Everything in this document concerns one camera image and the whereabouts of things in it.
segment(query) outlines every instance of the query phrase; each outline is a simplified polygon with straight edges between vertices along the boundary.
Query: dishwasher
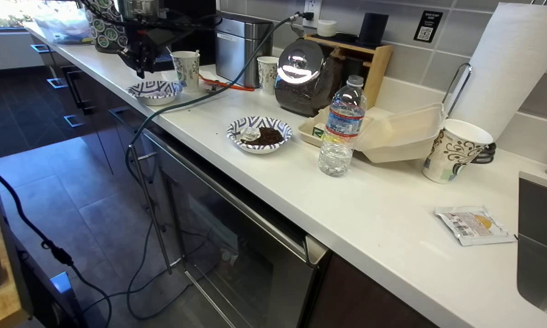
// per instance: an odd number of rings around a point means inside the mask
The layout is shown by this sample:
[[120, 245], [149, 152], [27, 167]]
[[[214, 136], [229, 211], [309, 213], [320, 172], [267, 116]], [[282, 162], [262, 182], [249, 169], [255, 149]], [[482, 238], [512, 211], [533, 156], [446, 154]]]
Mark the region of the dishwasher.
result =
[[156, 218], [176, 225], [176, 269], [224, 326], [302, 326], [327, 249], [200, 154], [143, 131]]

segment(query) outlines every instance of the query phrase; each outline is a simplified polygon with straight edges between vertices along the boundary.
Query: cabinet door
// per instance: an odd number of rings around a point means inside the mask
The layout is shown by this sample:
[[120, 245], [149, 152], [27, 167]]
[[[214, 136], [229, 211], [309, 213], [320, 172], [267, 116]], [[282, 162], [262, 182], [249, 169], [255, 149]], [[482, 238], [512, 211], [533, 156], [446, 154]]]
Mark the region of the cabinet door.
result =
[[36, 54], [39, 54], [41, 63], [48, 69], [48, 76], [45, 78], [45, 81], [52, 89], [65, 89], [67, 83], [61, 74], [61, 67], [69, 67], [70, 63], [36, 36], [30, 34], [30, 38], [32, 38], [30, 49]]
[[435, 324], [333, 254], [306, 326], [430, 328]]
[[109, 114], [110, 109], [125, 107], [125, 103], [78, 69], [70, 72], [69, 89], [79, 118], [85, 121], [85, 143], [109, 172], [125, 174], [121, 154], [125, 145], [121, 145], [116, 123]]
[[[129, 174], [127, 171], [127, 162], [125, 162], [125, 149], [127, 149], [127, 143], [134, 142], [132, 147], [134, 147], [134, 154], [145, 154], [149, 152], [151, 149], [149, 147], [143, 147], [143, 142], [141, 142], [141, 134], [138, 136], [138, 140], [132, 140], [134, 138], [134, 132], [136, 129], [140, 127], [140, 123], [145, 120], [143, 114], [140, 114], [138, 111], [134, 111], [132, 107], [112, 107], [107, 111], [109, 116], [112, 118], [114, 125], [116, 125], [116, 134], [118, 134], [118, 140], [120, 140], [120, 149], [114, 151], [114, 162], [116, 165], [121, 169], [123, 174]], [[143, 172], [145, 171], [151, 171], [147, 167], [147, 160], [141, 160], [141, 169]]]

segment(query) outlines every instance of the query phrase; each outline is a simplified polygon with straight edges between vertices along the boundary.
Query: black cable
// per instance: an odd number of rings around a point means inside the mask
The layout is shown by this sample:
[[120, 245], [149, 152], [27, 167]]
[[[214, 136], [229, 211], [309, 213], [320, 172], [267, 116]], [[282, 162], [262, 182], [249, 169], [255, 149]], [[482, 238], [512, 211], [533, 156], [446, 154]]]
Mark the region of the black cable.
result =
[[105, 318], [105, 326], [109, 326], [109, 322], [110, 322], [110, 313], [112, 313], [109, 295], [107, 295], [101, 287], [98, 287], [98, 285], [94, 285], [92, 282], [89, 282], [89, 280], [78, 271], [78, 267], [72, 264], [72, 256], [70, 256], [65, 249], [58, 247], [50, 238], [47, 238], [47, 236], [45, 236], [45, 234], [43, 234], [43, 233], [28, 220], [28, 218], [27, 218], [27, 214], [23, 213], [21, 200], [19, 200], [17, 193], [14, 191], [14, 187], [12, 187], [1, 174], [0, 174], [0, 183], [1, 183], [1, 185], [8, 191], [8, 194], [12, 196], [14, 203], [16, 203], [17, 216], [21, 218], [21, 222], [23, 222], [27, 227], [30, 227], [30, 229], [41, 238], [39, 245], [41, 245], [43, 249], [50, 249], [52, 256], [54, 256], [59, 264], [69, 265], [69, 267], [74, 271], [74, 275], [78, 276], [78, 280], [81, 280], [85, 285], [89, 285], [89, 287], [92, 287], [94, 291], [98, 291], [98, 293], [107, 300], [107, 318]]
[[[196, 253], [196, 251], [209, 240], [209, 234], [202, 234], [202, 236], [203, 236], [202, 242], [200, 242], [198, 245], [194, 245], [191, 251], [187, 251], [185, 254], [182, 254], [180, 258]], [[189, 287], [189, 282], [187, 282], [185, 287], [183, 287], [182, 291], [178, 291], [171, 300], [167, 300], [163, 306], [160, 306], [160, 307], [158, 307], [156, 311], [152, 311], [152, 313], [147, 313], [147, 315], [136, 313], [136, 311], [132, 309], [132, 304], [131, 304], [131, 295], [134, 293], [134, 291], [131, 289], [131, 285], [132, 285], [136, 275], [140, 273], [140, 269], [143, 267], [145, 253], [147, 253], [147, 242], [145, 242], [145, 245], [143, 245], [143, 253], [141, 253], [140, 265], [138, 265], [136, 271], [131, 275], [131, 280], [129, 280], [127, 291], [125, 291], [127, 311], [129, 311], [129, 315], [134, 316], [136, 320], [149, 320], [149, 318], [158, 316], [158, 315], [163, 313], [174, 300], [178, 300], [180, 295]]]
[[[185, 233], [185, 234], [205, 236], [205, 234], [202, 234], [202, 233], [193, 233], [193, 231], [183, 231], [183, 233]], [[193, 251], [185, 253], [185, 254], [191, 254], [191, 253], [198, 251], [198, 249], [203, 245], [203, 242], [202, 242], [200, 245], [196, 245]], [[140, 293], [140, 291], [145, 289], [152, 280], [156, 280], [158, 276], [162, 276], [167, 269], [169, 269], [169, 267], [160, 269], [160, 271], [154, 273], [151, 278], [147, 278], [141, 285], [132, 287], [129, 293]], [[109, 293], [109, 298], [120, 296], [120, 295], [127, 295], [127, 289]], [[96, 306], [96, 304], [101, 302], [101, 300], [103, 300], [103, 296], [98, 298], [98, 300], [92, 300], [90, 304], [87, 304], [85, 307], [81, 307], [81, 313], [89, 311], [92, 306]]]
[[280, 21], [276, 21], [273, 27], [267, 29], [267, 32], [260, 38], [260, 41], [256, 43], [256, 47], [253, 49], [251, 56], [244, 61], [242, 69], [238, 70], [238, 74], [229, 81], [225, 83], [222, 89], [216, 89], [213, 92], [207, 92], [203, 96], [198, 96], [198, 98], [193, 98], [193, 100], [187, 100], [187, 101], [180, 101], [180, 103], [174, 103], [174, 105], [167, 105], [167, 107], [162, 107], [154, 112], [151, 112], [149, 116], [145, 116], [145, 120], [136, 127], [131, 142], [127, 143], [127, 149], [125, 149], [125, 165], [127, 165], [127, 171], [129, 174], [140, 183], [140, 180], [136, 178], [132, 167], [131, 167], [131, 162], [136, 160], [134, 158], [134, 142], [140, 138], [141, 131], [145, 129], [145, 125], [158, 114], [165, 112], [165, 111], [171, 111], [171, 109], [178, 109], [178, 107], [185, 107], [185, 105], [193, 105], [196, 101], [202, 101], [202, 100], [207, 100], [207, 98], [213, 98], [224, 90], [227, 90], [229, 87], [233, 87], [236, 83], [236, 80], [245, 72], [245, 69], [251, 65], [251, 61], [256, 58], [258, 54], [258, 49], [265, 43], [267, 38], [271, 38], [271, 34], [280, 27], [284, 25], [286, 21], [291, 21], [295, 19], [295, 16], [302, 16], [302, 12], [295, 12], [293, 16], [287, 16]]

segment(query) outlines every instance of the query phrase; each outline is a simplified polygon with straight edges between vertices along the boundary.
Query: tile backsplash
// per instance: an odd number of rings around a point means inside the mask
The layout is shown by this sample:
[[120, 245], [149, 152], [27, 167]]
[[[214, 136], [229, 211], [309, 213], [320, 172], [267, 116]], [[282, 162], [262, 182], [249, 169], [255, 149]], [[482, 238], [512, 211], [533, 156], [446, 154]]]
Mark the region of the tile backsplash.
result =
[[[382, 41], [393, 47], [393, 56], [386, 74], [446, 89], [457, 65], [470, 60], [495, 5], [497, 0], [322, 0], [320, 18], [337, 19], [338, 30], [358, 34], [364, 12], [388, 14]], [[304, 0], [220, 0], [218, 7], [275, 21], [302, 10]], [[442, 14], [430, 43], [413, 39], [422, 10]], [[284, 27], [275, 32], [273, 43], [284, 47], [291, 39], [295, 32]], [[519, 111], [547, 118], [547, 72]]]

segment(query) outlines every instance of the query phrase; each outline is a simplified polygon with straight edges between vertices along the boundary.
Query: patterned bowl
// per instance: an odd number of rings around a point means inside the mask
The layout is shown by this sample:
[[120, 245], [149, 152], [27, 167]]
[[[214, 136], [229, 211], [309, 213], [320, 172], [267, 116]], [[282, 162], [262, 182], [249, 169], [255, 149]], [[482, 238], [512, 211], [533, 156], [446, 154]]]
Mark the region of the patterned bowl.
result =
[[143, 80], [127, 90], [143, 105], [163, 107], [178, 100], [182, 85], [167, 80]]
[[291, 138], [291, 127], [271, 116], [244, 116], [231, 121], [225, 136], [245, 152], [271, 152]]

